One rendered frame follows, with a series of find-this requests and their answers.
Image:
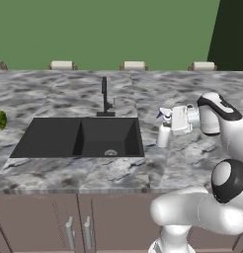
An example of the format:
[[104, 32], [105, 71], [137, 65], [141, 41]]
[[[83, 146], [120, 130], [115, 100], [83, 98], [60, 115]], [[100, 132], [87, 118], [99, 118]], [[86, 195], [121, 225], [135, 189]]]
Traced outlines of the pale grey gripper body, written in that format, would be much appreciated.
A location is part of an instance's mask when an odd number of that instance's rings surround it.
[[173, 134], [185, 134], [193, 130], [193, 125], [189, 122], [188, 108], [178, 106], [172, 109], [172, 126]]

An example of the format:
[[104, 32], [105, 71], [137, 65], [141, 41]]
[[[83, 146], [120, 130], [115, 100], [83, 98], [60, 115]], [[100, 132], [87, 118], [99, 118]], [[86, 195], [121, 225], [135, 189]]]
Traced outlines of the white spray bottle blue trigger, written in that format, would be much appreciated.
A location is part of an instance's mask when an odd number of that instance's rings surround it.
[[172, 110], [160, 108], [157, 118], [162, 118], [162, 124], [158, 129], [156, 144], [158, 147], [165, 148], [168, 146], [169, 136], [172, 127]]

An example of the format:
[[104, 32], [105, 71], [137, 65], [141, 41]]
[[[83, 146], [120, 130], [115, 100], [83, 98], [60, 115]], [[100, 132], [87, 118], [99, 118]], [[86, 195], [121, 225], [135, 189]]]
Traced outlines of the black double sink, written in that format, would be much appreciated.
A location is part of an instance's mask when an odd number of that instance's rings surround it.
[[11, 158], [143, 157], [138, 118], [34, 118]]

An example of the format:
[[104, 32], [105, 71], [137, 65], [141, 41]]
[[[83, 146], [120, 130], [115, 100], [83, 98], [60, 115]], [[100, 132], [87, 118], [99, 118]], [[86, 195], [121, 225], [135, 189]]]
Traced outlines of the grey-brown cabinet door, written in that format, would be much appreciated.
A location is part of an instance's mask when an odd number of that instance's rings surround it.
[[[150, 216], [157, 194], [81, 194], [79, 210], [85, 253], [147, 253], [160, 227]], [[84, 223], [92, 218], [93, 246], [87, 250]]]
[[71, 251], [65, 224], [73, 217], [75, 253], [83, 251], [75, 195], [2, 195], [0, 225], [14, 252]]
[[197, 253], [243, 253], [243, 233], [222, 235], [193, 227], [188, 241]]

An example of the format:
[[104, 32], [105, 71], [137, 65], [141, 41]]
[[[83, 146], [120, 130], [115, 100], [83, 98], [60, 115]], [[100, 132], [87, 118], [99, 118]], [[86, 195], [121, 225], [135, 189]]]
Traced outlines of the black tap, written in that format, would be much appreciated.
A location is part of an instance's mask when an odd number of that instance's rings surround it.
[[102, 112], [97, 112], [97, 117], [114, 117], [116, 113], [109, 111], [109, 109], [113, 107], [113, 104], [108, 102], [107, 76], [103, 76], [102, 78], [102, 94], [104, 100], [104, 110]]

